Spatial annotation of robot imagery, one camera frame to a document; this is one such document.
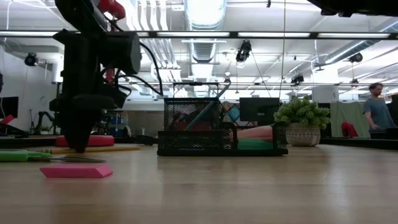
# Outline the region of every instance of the table surface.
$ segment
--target table surface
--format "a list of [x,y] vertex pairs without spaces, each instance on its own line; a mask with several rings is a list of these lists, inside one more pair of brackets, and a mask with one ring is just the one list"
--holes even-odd
[[0,164],[1,223],[397,223],[398,153],[322,145],[284,157],[98,152],[114,174],[46,179]]

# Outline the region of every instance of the potted plant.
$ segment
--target potted plant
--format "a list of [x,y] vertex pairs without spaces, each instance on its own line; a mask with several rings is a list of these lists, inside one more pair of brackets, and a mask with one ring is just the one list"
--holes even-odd
[[328,108],[319,108],[318,103],[310,102],[310,98],[294,98],[290,103],[283,104],[274,114],[275,121],[287,123],[286,140],[292,146],[312,147],[319,144],[321,129],[325,129],[330,119]]
[[40,126],[40,134],[49,134],[50,128],[45,126]]

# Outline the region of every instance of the gray t-shirt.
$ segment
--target gray t-shirt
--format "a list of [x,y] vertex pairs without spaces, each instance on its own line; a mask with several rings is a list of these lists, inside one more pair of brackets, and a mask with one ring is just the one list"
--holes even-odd
[[392,121],[390,112],[388,111],[386,102],[383,98],[378,99],[368,99],[363,105],[363,113],[371,112],[371,117],[373,122],[380,127],[380,130],[385,130],[386,128],[394,127],[395,124]]

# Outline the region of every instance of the green leaves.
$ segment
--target green leaves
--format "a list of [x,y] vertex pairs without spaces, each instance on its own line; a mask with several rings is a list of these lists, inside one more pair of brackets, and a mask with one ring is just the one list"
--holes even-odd
[[304,99],[294,98],[289,104],[283,104],[274,114],[275,121],[286,123],[300,123],[304,126],[319,126],[325,129],[330,119],[327,118],[330,110],[319,108],[318,103],[311,102],[308,96]]

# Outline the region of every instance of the computer monitor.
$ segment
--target computer monitor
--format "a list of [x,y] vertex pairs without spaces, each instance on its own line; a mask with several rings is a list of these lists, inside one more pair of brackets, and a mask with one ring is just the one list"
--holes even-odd
[[273,124],[279,106],[279,98],[240,98],[241,121],[257,121],[259,126]]
[[0,119],[8,115],[18,118],[18,101],[18,96],[0,98]]

